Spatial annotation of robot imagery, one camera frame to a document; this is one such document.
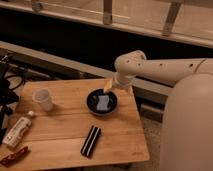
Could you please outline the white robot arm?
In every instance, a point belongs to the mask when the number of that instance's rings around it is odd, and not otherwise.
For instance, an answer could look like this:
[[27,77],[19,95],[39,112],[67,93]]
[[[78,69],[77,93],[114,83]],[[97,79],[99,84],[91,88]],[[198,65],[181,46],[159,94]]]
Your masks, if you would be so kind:
[[149,60],[136,50],[115,60],[106,92],[140,76],[170,85],[161,129],[159,171],[213,171],[213,58]]

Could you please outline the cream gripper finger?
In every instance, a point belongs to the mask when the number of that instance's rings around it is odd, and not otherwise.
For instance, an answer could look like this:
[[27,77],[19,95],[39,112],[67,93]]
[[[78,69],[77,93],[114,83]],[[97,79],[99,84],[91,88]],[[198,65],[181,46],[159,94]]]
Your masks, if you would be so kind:
[[109,91],[111,91],[113,88],[113,80],[110,79],[106,82],[104,88],[103,88],[103,92],[104,93],[108,93]]

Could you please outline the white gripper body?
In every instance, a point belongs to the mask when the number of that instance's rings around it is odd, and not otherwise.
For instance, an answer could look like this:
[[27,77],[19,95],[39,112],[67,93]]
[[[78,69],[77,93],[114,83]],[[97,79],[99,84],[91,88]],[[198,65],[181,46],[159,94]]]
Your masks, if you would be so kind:
[[132,80],[133,80],[132,77],[122,76],[122,75],[116,74],[113,77],[112,87],[114,89],[124,89],[124,90],[127,90],[131,86]]

